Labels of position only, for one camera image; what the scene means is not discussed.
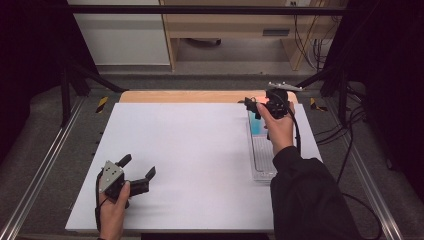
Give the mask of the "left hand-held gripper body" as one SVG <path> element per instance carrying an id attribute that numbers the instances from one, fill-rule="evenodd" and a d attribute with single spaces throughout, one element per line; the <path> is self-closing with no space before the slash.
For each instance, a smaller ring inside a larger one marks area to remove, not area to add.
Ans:
<path id="1" fill-rule="evenodd" d="M 107 198 L 116 202 L 123 185 L 126 183 L 124 167 L 118 167 L 116 163 L 107 161 L 100 172 L 98 181 L 98 193 L 104 193 Z M 130 197 L 147 193 L 150 181 L 143 179 L 130 182 Z"/>

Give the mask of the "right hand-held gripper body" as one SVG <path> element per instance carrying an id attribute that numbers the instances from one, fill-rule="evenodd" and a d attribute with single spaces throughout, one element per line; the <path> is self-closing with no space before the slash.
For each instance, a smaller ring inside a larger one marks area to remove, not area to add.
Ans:
<path id="1" fill-rule="evenodd" d="M 275 119 L 281 119 L 287 114 L 292 115 L 293 111 L 290 109 L 288 93 L 300 92 L 302 90 L 302 87 L 292 86 L 285 82 L 269 82 L 266 89 L 266 98 L 268 101 L 265 103 L 265 106 Z"/>

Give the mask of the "pink and blue packet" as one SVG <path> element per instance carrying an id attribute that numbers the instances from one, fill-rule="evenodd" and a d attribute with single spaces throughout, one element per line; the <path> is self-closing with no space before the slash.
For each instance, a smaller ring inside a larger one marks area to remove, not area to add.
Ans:
<path id="1" fill-rule="evenodd" d="M 253 103 L 249 110 L 249 121 L 250 121 L 250 130 L 253 136 L 266 135 L 267 129 L 265 128 L 264 119 L 259 114 L 256 107 L 256 99 L 252 99 Z"/>

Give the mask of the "clear plastic tray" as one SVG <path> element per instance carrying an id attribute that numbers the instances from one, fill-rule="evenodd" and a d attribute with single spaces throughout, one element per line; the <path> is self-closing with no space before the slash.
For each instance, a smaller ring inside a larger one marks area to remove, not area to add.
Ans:
<path id="1" fill-rule="evenodd" d="M 253 136 L 250 130 L 248 112 L 248 140 L 251 151 L 251 169 L 254 181 L 270 183 L 277 170 L 273 165 L 273 145 L 266 135 Z"/>

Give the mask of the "person's right hand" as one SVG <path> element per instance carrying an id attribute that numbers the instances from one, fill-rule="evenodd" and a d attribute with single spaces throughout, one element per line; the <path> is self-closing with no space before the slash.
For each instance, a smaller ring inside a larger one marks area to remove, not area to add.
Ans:
<path id="1" fill-rule="evenodd" d="M 273 153 L 277 155 L 281 150 L 293 146 L 293 118 L 286 115 L 281 119 L 275 119 L 262 103 L 257 103 L 256 106 L 265 121 L 265 128 L 273 145 Z"/>

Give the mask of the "person's left hand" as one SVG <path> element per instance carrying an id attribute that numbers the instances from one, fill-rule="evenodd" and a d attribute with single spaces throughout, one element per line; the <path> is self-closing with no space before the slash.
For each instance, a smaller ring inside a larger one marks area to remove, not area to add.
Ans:
<path id="1" fill-rule="evenodd" d="M 100 233 L 123 234 L 123 223 L 125 218 L 125 206 L 129 199 L 130 183 L 126 182 L 115 203 L 108 200 L 104 193 L 99 195 L 100 205 Z"/>

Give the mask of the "yellow black floor tape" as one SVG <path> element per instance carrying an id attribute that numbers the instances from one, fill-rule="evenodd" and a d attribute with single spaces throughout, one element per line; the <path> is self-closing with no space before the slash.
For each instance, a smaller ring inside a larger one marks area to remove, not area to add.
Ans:
<path id="1" fill-rule="evenodd" d="M 325 106 L 318 106 L 315 98 L 310 98 L 310 109 L 311 110 L 317 110 L 317 111 L 321 111 L 321 112 L 326 112 L 328 111 L 328 108 Z"/>
<path id="2" fill-rule="evenodd" d="M 99 104 L 98 104 L 98 106 L 96 108 L 96 113 L 101 113 L 103 111 L 103 109 L 104 109 L 107 101 L 108 101 L 108 97 L 107 96 L 102 97 L 100 99 Z"/>

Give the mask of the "white table sheet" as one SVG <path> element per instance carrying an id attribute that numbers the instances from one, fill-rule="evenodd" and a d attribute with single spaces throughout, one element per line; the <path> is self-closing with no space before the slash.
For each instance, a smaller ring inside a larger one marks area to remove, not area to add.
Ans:
<path id="1" fill-rule="evenodd" d="M 152 168 L 124 227 L 136 232 L 270 232 L 269 183 L 253 180 L 248 112 L 238 103 L 118 103 L 66 224 L 95 230 L 95 180 L 126 154 L 128 180 Z"/>

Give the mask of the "black metal stand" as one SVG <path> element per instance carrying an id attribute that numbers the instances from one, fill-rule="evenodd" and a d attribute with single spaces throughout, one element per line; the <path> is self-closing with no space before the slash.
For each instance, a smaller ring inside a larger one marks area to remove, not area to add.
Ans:
<path id="1" fill-rule="evenodd" d="M 325 67 L 322 71 L 298 83 L 297 87 L 306 88 L 320 80 L 323 81 L 320 89 L 320 93 L 323 97 L 332 97 L 335 93 L 338 93 L 337 119 L 343 127 L 346 127 L 348 81 L 344 72 L 344 67 L 341 64 L 333 64 Z"/>
<path id="2" fill-rule="evenodd" d="M 62 127 L 66 126 L 71 119 L 70 87 L 73 87 L 78 96 L 88 96 L 91 88 L 86 82 L 87 79 L 94 80 L 96 83 L 106 87 L 113 92 L 125 92 L 124 88 L 109 82 L 108 80 L 101 77 L 98 73 L 94 73 L 93 71 L 90 71 L 72 61 L 65 61 L 61 66 L 60 72 Z"/>

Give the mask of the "wooden table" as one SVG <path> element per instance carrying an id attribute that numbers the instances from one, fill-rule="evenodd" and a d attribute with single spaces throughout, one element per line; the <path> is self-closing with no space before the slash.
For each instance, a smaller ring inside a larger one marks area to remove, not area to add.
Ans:
<path id="1" fill-rule="evenodd" d="M 264 90 L 140 90 L 124 92 L 120 103 L 237 103 L 255 98 L 265 103 Z"/>

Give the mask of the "black object under desk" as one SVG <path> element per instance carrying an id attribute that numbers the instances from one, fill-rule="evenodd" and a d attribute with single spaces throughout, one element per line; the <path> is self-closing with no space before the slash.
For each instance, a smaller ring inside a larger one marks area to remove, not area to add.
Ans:
<path id="1" fill-rule="evenodd" d="M 195 39 L 195 38 L 186 38 L 185 41 L 196 47 L 215 47 L 219 46 L 222 43 L 221 39 Z"/>

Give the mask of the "wooden desk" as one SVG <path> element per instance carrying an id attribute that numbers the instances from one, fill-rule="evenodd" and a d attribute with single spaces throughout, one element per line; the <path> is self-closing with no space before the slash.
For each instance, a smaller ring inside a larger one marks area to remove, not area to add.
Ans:
<path id="1" fill-rule="evenodd" d="M 158 0 L 165 5 L 217 5 L 287 7 L 286 0 Z M 311 0 L 309 7 L 329 8 L 333 0 Z M 329 16 L 278 15 L 203 15 L 165 14 L 164 26 L 168 42 L 178 39 L 260 38 L 279 39 L 285 49 L 291 68 L 300 69 L 309 42 L 313 39 L 331 39 L 338 24 Z"/>

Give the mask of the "black curtain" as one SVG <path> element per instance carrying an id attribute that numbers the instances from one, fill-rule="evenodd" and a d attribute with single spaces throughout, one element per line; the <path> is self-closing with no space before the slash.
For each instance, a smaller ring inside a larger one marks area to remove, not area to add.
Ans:
<path id="1" fill-rule="evenodd" d="M 31 23 L 25 8 L 67 5 L 67 0 L 0 0 L 0 163 L 30 114 L 31 99 L 60 84 L 59 65 Z"/>
<path id="2" fill-rule="evenodd" d="M 424 0 L 349 0 L 327 58 L 354 37 L 343 71 L 366 87 L 390 159 L 424 200 Z"/>

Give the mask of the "aluminium floor rail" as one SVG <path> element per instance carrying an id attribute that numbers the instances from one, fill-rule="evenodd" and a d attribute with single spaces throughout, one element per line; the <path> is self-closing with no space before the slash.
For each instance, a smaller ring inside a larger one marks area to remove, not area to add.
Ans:
<path id="1" fill-rule="evenodd" d="M 371 208 L 382 223 L 382 230 L 387 240 L 404 240 L 400 229 L 394 220 L 377 184 L 368 171 L 364 160 L 355 145 L 350 150 L 351 163 L 361 182 Z"/>
<path id="2" fill-rule="evenodd" d="M 45 180 L 47 179 L 58 155 L 60 154 L 66 140 L 71 132 L 81 108 L 85 102 L 85 97 L 77 97 L 67 123 L 59 128 L 54 141 L 50 145 L 43 161 L 37 168 L 37 171 L 28 185 L 23 197 L 15 208 L 13 214 L 0 231 L 0 240 L 15 240 L 24 221 L 26 220 L 39 192 L 41 191 Z"/>

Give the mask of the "black horizontal frame bar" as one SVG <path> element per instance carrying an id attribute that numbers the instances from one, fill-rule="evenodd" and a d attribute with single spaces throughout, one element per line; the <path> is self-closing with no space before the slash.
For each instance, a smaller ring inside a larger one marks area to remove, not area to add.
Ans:
<path id="1" fill-rule="evenodd" d="M 342 16 L 346 8 L 197 6 L 197 5 L 69 5 L 78 14 L 218 14 L 218 15 L 318 15 Z"/>

